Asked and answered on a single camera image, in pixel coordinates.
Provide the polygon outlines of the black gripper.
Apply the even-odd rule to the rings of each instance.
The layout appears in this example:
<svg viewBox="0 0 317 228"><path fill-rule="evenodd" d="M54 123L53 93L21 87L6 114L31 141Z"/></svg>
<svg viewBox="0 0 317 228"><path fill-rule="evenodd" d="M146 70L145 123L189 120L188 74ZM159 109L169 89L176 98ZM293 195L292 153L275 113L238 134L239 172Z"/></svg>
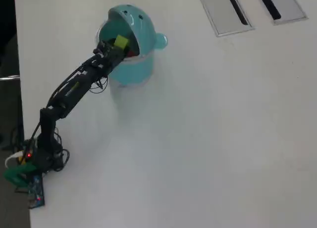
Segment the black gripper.
<svg viewBox="0 0 317 228"><path fill-rule="evenodd" d="M107 40L109 46L117 46L116 38ZM110 55L96 54L92 60L92 66L99 69L102 74L110 74L116 65L120 64L128 55L129 49L113 48Z"/></svg>

